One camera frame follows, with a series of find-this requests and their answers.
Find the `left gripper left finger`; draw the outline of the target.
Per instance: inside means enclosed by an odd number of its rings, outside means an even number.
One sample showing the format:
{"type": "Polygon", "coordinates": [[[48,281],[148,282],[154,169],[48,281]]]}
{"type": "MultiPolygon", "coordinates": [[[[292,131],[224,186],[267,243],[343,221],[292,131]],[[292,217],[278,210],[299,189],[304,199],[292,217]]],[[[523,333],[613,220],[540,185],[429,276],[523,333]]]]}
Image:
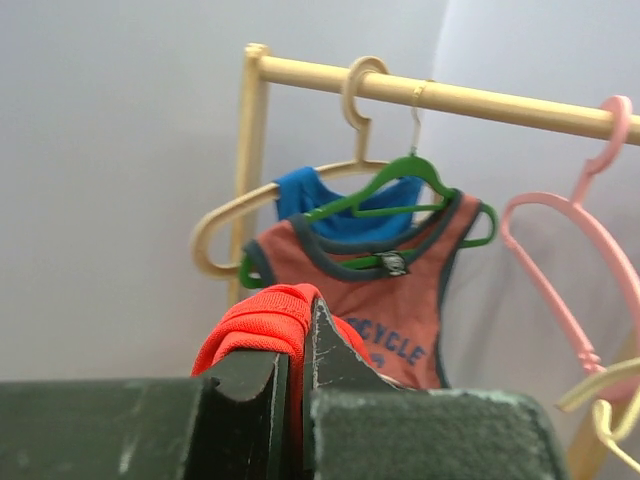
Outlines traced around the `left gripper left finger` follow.
{"type": "Polygon", "coordinates": [[[189,378],[8,382],[4,479],[279,479],[289,359],[240,351],[189,378]]]}

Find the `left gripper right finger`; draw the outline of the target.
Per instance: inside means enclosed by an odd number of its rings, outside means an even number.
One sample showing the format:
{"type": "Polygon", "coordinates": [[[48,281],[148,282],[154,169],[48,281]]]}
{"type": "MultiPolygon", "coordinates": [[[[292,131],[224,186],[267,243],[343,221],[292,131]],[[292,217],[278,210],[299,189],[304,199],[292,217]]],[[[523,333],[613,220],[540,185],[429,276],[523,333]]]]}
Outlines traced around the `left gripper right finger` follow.
{"type": "Polygon", "coordinates": [[[379,376],[312,303],[305,345],[304,463],[310,479],[567,479],[545,411],[520,394],[418,391],[379,376]]]}

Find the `red tank top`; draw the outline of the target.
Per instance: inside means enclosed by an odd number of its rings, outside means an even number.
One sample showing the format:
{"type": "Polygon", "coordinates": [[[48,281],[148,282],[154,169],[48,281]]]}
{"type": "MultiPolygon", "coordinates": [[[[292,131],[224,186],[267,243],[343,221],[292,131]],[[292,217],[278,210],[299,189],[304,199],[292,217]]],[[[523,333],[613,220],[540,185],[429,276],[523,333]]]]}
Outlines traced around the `red tank top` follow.
{"type": "Polygon", "coordinates": [[[303,448],[303,374],[305,340],[311,330],[313,303],[322,295],[308,283],[268,287],[231,307],[202,344],[192,367],[197,376],[230,353],[271,351],[289,357],[291,448],[303,448]]]}

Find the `cream wooden hanger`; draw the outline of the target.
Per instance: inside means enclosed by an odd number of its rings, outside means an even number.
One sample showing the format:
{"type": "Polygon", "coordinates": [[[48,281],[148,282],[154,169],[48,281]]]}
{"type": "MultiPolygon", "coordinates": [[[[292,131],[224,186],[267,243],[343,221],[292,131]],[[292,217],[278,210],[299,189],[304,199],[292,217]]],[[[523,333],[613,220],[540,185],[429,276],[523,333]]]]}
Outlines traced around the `cream wooden hanger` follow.
{"type": "Polygon", "coordinates": [[[564,394],[556,407],[573,412],[588,401],[598,444],[638,474],[639,461],[620,443],[639,426],[639,358],[618,362],[589,376],[564,394]]]}

